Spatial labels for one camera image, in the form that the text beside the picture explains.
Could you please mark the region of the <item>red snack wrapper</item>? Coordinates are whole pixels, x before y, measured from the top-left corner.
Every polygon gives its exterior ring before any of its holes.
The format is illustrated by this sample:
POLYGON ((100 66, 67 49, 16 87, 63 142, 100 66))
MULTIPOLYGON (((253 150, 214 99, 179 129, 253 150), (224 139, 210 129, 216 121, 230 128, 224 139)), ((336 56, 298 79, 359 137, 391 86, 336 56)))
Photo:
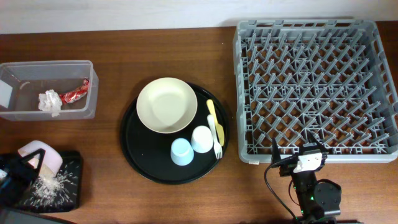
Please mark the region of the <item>red snack wrapper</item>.
POLYGON ((89 87, 89 79, 84 79, 82 86, 76 88, 75 90, 69 91, 68 93, 59 94, 59 97, 63 104, 74 103, 88 93, 89 87))

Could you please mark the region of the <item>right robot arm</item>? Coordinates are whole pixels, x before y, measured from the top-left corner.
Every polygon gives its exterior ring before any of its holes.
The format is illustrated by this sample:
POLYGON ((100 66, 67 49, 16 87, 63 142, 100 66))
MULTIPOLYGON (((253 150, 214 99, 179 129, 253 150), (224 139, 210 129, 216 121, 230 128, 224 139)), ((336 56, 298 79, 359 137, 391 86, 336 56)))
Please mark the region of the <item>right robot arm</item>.
POLYGON ((312 133, 307 133, 307 139, 298 153, 285 159, 273 139, 271 164, 264 173, 277 167, 281 177, 292 178, 289 188, 295 190, 302 215, 296 216, 285 203, 282 206, 293 216, 294 223, 336 223, 336 216, 341 214, 341 186, 328 179, 317 179, 315 173, 325 165, 328 150, 312 133))

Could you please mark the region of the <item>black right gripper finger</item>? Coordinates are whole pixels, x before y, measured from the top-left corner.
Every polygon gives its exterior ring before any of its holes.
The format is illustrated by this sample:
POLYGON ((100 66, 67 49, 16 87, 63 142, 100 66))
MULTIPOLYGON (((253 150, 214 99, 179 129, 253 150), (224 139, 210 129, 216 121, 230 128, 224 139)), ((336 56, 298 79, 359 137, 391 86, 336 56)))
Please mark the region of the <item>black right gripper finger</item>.
POLYGON ((274 164, 281 160, 279 147, 275 138, 272 138, 272 160, 271 163, 274 164))
POLYGON ((309 143, 313 144, 316 149, 319 149, 320 152, 326 152, 326 148, 314 137, 310 131, 307 131, 307 137, 309 143))

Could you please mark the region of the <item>pink bowl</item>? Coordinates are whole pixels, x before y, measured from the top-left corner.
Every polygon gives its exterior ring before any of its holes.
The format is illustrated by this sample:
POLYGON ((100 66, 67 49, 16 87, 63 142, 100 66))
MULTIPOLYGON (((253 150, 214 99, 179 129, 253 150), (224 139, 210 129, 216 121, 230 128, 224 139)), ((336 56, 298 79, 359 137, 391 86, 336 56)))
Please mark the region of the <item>pink bowl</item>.
POLYGON ((35 140, 23 146, 17 152, 21 157, 24 157, 38 149, 43 149, 45 151, 39 175, 46 178, 55 177, 60 170, 63 159, 60 154, 48 144, 35 140))

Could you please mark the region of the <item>beige bowl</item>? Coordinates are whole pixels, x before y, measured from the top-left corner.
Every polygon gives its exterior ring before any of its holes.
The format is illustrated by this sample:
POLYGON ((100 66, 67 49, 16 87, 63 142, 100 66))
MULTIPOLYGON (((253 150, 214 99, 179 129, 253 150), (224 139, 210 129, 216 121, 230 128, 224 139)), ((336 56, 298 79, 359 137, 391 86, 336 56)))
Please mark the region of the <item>beige bowl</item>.
POLYGON ((139 93, 136 111, 145 127, 161 134, 186 128, 194 119, 198 99, 193 88, 177 78, 158 78, 139 93))

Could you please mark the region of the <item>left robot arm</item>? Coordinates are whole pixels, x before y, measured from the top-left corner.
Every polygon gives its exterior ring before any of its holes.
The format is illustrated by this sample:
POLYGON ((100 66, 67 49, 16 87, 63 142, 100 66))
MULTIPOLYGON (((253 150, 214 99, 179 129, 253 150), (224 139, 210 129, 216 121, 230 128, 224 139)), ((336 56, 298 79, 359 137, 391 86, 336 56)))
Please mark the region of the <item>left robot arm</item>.
POLYGON ((1 179, 1 224, 71 224, 70 221, 14 208, 25 192, 37 180, 44 161, 45 150, 6 163, 1 179))

